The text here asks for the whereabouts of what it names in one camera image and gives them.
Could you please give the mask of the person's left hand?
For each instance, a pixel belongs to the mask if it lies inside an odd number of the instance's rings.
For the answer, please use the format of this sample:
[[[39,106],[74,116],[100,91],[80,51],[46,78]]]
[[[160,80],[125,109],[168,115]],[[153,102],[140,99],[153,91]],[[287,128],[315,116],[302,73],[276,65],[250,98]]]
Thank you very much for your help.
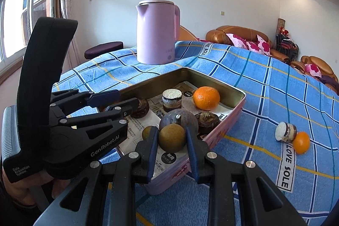
[[[21,181],[11,183],[4,170],[2,170],[2,180],[5,189],[13,199],[24,205],[35,205],[36,201],[30,192],[30,189],[34,186],[42,186],[49,182],[52,182],[51,197],[57,198],[67,186],[71,180],[55,180],[46,171],[33,174]]]

